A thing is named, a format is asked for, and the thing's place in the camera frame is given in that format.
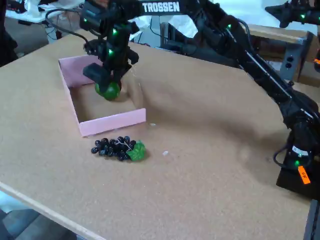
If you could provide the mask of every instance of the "pink cardboard tray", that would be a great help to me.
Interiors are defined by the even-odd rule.
[[[129,70],[122,78],[122,90],[115,101],[107,101],[95,92],[94,82],[83,75],[85,66],[101,64],[96,56],[59,59],[59,69],[83,137],[123,128],[146,121],[142,91]]]

